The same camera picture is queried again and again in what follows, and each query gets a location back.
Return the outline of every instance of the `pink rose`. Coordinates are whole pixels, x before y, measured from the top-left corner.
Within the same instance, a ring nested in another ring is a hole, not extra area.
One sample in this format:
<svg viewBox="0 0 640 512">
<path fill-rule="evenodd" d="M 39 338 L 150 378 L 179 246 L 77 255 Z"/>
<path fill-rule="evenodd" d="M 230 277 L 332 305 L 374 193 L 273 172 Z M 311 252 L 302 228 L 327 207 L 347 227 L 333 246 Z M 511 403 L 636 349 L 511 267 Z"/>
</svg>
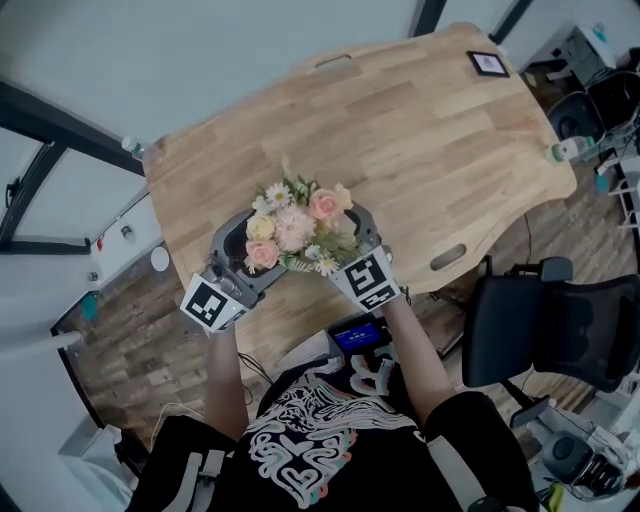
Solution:
<svg viewBox="0 0 640 512">
<path fill-rule="evenodd" d="M 249 259 L 265 268 L 273 268 L 278 263 L 280 250 L 273 240 L 248 240 L 246 244 Z"/>
<path fill-rule="evenodd" d="M 343 213 L 340 197 L 333 190 L 320 188 L 309 199 L 309 215 L 318 220 L 331 222 Z"/>
</svg>

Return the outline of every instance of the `black picture frame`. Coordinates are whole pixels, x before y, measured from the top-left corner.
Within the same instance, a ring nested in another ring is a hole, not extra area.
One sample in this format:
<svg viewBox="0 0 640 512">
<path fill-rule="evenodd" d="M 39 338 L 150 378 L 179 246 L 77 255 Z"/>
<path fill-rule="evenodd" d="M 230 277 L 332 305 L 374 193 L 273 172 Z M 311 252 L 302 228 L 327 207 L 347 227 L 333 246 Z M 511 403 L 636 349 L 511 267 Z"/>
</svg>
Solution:
<svg viewBox="0 0 640 512">
<path fill-rule="evenodd" d="M 502 62 L 502 59 L 500 58 L 500 56 L 497 53 L 468 51 L 467 55 L 469 56 L 469 59 L 471 60 L 471 63 L 473 64 L 473 67 L 476 68 L 476 71 L 478 72 L 479 75 L 482 75 L 482 76 L 494 76 L 494 77 L 498 77 L 498 78 L 509 78 L 511 76 L 509 74 L 509 72 L 507 71 L 507 68 L 505 67 L 504 62 Z M 497 59 L 498 62 L 500 63 L 500 67 L 502 68 L 502 72 L 493 72 L 493 71 L 487 71 L 485 69 L 482 69 L 480 67 L 480 64 L 478 64 L 478 61 L 475 59 L 476 55 L 484 55 L 485 57 L 493 57 L 493 58 Z"/>
</svg>

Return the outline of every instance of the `wooden floor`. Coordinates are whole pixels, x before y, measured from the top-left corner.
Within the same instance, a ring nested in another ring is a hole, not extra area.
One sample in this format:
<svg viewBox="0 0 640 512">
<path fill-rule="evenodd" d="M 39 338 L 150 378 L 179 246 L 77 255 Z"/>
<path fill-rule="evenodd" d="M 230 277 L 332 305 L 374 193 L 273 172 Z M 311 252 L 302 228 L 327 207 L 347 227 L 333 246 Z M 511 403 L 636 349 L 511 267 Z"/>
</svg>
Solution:
<svg viewBox="0 0 640 512">
<path fill-rule="evenodd" d="M 541 98 L 543 106 L 547 96 Z M 574 166 L 578 190 L 571 197 L 546 203 L 527 214 L 530 258 L 524 217 L 500 237 L 490 251 L 496 271 L 527 259 L 536 262 L 557 255 L 573 260 L 578 283 L 637 272 L 632 236 L 617 227 L 622 221 L 618 200 L 596 193 L 594 165 Z M 476 278 L 476 271 L 472 271 L 447 288 L 464 299 Z M 178 310 L 182 294 L 173 267 L 155 272 L 146 256 L 99 294 L 96 320 L 85 321 L 76 307 L 60 325 L 62 330 L 78 329 L 85 335 L 85 345 L 70 349 L 69 357 L 103 420 L 134 429 L 148 446 L 165 404 L 182 403 L 200 413 L 203 409 L 207 339 Z M 460 333 L 463 316 L 456 307 L 421 295 L 413 297 L 413 308 L 437 347 L 446 346 Z M 446 366 L 452 382 L 460 385 L 459 352 Z M 572 410 L 588 403 L 593 393 L 584 383 L 552 374 L 522 375 L 515 383 L 521 385 L 527 377 L 528 394 L 548 393 Z M 255 413 L 266 385 L 246 368 L 243 378 L 248 387 L 247 401 L 253 396 L 249 410 Z M 505 417 L 517 410 L 517 404 L 501 387 L 491 386 L 486 391 Z M 184 412 L 172 406 L 166 414 Z M 519 435 L 526 437 L 526 432 Z"/>
</svg>

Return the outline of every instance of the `small display screen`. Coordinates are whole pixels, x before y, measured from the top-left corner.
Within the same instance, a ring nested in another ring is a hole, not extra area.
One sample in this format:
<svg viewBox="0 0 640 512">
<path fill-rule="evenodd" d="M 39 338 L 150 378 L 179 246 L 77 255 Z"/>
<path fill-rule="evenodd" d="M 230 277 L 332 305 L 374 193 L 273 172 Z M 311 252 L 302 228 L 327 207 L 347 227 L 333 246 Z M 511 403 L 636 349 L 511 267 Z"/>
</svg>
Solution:
<svg viewBox="0 0 640 512">
<path fill-rule="evenodd" d="M 343 350 L 348 351 L 380 341 L 380 332 L 373 322 L 368 322 L 346 331 L 335 333 L 333 337 Z"/>
</svg>

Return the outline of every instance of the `white daisy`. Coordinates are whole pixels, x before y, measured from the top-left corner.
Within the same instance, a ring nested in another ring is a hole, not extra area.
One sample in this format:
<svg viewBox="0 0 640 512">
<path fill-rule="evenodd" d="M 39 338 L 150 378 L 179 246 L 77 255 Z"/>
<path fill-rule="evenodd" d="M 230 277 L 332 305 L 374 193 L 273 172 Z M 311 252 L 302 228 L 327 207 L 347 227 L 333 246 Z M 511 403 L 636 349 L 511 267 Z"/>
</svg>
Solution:
<svg viewBox="0 0 640 512">
<path fill-rule="evenodd" d="M 313 270 L 327 277 L 338 270 L 338 263 L 333 258 L 321 258 L 313 264 Z"/>
<path fill-rule="evenodd" d="M 272 208 L 287 206 L 291 202 L 291 190 L 282 183 L 276 183 L 267 189 L 267 199 Z"/>
<path fill-rule="evenodd" d="M 322 251 L 320 250 L 320 246 L 317 244 L 311 244 L 304 251 L 304 255 L 309 258 L 311 261 L 317 261 L 322 258 Z"/>
<path fill-rule="evenodd" d="M 271 205 L 267 203 L 263 196 L 257 196 L 256 200 L 251 203 L 251 208 L 253 208 L 256 213 L 262 217 L 269 215 L 273 211 L 273 208 L 271 208 Z"/>
</svg>

